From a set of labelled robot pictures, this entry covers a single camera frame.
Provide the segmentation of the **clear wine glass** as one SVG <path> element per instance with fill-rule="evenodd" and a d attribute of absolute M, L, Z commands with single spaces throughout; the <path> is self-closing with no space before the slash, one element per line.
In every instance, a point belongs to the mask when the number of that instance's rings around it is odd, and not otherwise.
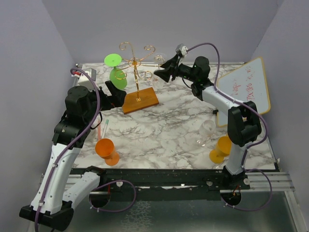
<path fill-rule="evenodd" d="M 206 142 L 212 137 L 216 129 L 216 125 L 212 120 L 205 120 L 199 128 L 199 139 L 197 144 L 205 146 Z"/>
<path fill-rule="evenodd" d="M 154 65 L 156 66 L 155 71 L 161 69 L 161 65 L 167 61 L 167 56 L 164 53 L 156 53 L 154 55 Z M 154 74 L 151 80 L 154 87 L 162 87 L 164 85 L 164 81 L 161 80 L 157 75 Z"/>

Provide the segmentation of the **green plastic wine glass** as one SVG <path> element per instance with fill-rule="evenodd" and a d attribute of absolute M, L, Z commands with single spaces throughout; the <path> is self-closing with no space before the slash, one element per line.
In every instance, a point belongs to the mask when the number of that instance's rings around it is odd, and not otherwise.
<path fill-rule="evenodd" d="M 121 62 L 121 56 L 115 53 L 107 55 L 104 59 L 105 65 L 112 67 L 110 81 L 117 89 L 124 90 L 127 87 L 126 74 L 117 67 Z"/>

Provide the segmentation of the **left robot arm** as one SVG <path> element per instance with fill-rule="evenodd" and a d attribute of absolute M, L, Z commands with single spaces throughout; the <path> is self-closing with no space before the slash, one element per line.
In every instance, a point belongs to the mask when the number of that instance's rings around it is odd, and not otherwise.
<path fill-rule="evenodd" d="M 79 203 L 91 190 L 103 190 L 107 179 L 96 168 L 85 172 L 71 188 L 65 189 L 75 159 L 80 154 L 91 126 L 101 111 L 122 107 L 126 92 L 107 81 L 111 95 L 102 88 L 90 91 L 84 86 L 68 90 L 66 111 L 54 129 L 51 157 L 42 184 L 31 204 L 20 209 L 21 218 L 64 231 Z"/>

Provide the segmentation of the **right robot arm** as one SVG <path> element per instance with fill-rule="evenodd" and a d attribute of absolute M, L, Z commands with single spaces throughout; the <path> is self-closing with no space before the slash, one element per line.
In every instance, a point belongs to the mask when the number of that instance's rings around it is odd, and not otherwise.
<path fill-rule="evenodd" d="M 227 189 L 233 189 L 239 184 L 238 174 L 244 171 L 246 148 L 254 142 L 262 132 L 259 114 L 252 101 L 237 103 L 229 96 L 224 97 L 209 79 L 210 66 L 206 57 L 199 56 L 192 67 L 180 64 L 180 57 L 173 58 L 161 65 L 161 69 L 154 71 L 165 82 L 177 77 L 191 83 L 191 92 L 199 100 L 215 106 L 227 116 L 227 134 L 231 140 L 231 153 L 225 165 L 229 172 L 222 176 L 222 184 Z"/>

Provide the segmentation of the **orange plastic wine glass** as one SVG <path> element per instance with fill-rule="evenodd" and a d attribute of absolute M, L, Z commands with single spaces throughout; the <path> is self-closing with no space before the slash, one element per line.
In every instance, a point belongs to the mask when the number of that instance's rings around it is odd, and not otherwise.
<path fill-rule="evenodd" d="M 105 160 L 109 166 L 115 166 L 120 159 L 119 154 L 115 150 L 114 143 L 108 138 L 100 139 L 95 146 L 95 152 Z"/>

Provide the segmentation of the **white green pen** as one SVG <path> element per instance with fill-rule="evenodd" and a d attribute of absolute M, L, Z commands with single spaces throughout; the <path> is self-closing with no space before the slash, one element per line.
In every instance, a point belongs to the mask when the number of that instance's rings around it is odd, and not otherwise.
<path fill-rule="evenodd" d="M 103 129 L 103 133 L 102 133 L 102 137 L 101 137 L 102 139 L 105 138 L 105 136 L 106 136 L 108 124 L 109 124 L 109 120 L 107 119 L 107 120 L 105 121 L 105 124 L 104 124 L 104 129 Z"/>

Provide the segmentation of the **pink pen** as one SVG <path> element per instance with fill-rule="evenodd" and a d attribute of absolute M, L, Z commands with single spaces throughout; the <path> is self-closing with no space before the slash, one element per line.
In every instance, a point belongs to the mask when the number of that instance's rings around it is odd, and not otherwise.
<path fill-rule="evenodd" d="M 97 140 L 99 141 L 101 139 L 101 124 L 98 124 L 97 127 Z"/>

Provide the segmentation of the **small whiteboard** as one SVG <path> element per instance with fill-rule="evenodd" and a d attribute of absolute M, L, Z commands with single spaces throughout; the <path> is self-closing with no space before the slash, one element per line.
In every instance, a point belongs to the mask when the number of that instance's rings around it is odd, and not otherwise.
<path fill-rule="evenodd" d="M 238 101 L 253 101 L 261 115 L 271 109 L 262 57 L 223 75 L 217 80 L 217 87 Z"/>

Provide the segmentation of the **yellow plastic glass front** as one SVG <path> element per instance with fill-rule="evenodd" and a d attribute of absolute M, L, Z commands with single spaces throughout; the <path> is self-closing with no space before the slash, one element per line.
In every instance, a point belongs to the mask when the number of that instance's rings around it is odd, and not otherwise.
<path fill-rule="evenodd" d="M 209 154 L 210 160 L 213 163 L 220 164 L 224 161 L 225 157 L 229 156 L 232 142 L 228 136 L 219 138 L 215 149 Z"/>

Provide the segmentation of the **black metal base frame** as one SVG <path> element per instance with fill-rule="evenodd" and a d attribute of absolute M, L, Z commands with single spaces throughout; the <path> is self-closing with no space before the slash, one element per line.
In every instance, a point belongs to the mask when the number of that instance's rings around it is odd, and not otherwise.
<path fill-rule="evenodd" d="M 73 168 L 71 177 L 82 177 L 93 171 L 100 177 L 99 184 L 114 180 L 129 181 L 122 187 L 111 184 L 92 192 L 91 199 L 96 202 L 137 201 L 181 201 L 209 200 L 219 201 L 225 193 L 239 193 L 255 190 L 254 178 L 258 182 L 267 181 L 260 172 L 241 173 L 232 177 L 222 170 L 173 170 L 173 169 L 102 169 L 95 166 Z"/>

